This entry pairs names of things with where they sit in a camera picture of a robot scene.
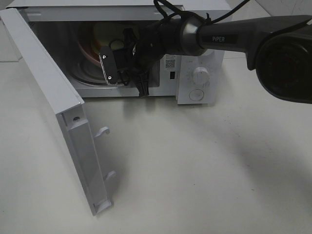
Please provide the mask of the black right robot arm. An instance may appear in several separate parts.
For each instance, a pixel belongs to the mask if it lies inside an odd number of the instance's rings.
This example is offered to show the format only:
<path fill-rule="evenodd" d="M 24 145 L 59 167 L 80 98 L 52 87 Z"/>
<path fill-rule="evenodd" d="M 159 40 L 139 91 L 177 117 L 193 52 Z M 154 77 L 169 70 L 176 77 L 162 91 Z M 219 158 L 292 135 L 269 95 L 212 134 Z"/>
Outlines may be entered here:
<path fill-rule="evenodd" d="M 109 85 L 127 75 L 139 95 L 149 94 L 148 73 L 164 55 L 201 56 L 209 49 L 242 52 L 264 89 L 297 103 L 312 101 L 312 18 L 275 16 L 218 22 L 191 12 L 169 15 L 140 38 L 124 30 L 122 49 L 101 47 L 99 61 Z"/>

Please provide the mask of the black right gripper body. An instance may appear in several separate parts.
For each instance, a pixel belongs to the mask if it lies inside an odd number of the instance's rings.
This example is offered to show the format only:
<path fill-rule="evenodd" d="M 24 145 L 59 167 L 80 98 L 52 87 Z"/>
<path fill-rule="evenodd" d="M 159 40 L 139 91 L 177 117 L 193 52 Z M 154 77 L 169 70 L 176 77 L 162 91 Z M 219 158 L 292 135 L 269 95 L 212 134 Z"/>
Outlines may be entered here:
<path fill-rule="evenodd" d="M 149 95 L 149 73 L 164 55 L 165 49 L 157 27 L 146 27 L 137 39 L 131 28 L 123 31 L 124 44 L 113 51 L 112 84 L 117 80 L 133 82 L 140 97 Z"/>

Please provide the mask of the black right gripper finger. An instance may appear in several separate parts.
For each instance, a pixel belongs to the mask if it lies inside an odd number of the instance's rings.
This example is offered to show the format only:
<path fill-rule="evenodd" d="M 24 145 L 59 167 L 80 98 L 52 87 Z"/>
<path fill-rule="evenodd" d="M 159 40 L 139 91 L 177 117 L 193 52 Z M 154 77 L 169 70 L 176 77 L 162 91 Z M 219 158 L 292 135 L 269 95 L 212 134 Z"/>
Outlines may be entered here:
<path fill-rule="evenodd" d="M 117 66 L 112 49 L 108 46 L 101 47 L 99 60 L 106 83 L 108 85 L 117 85 Z"/>

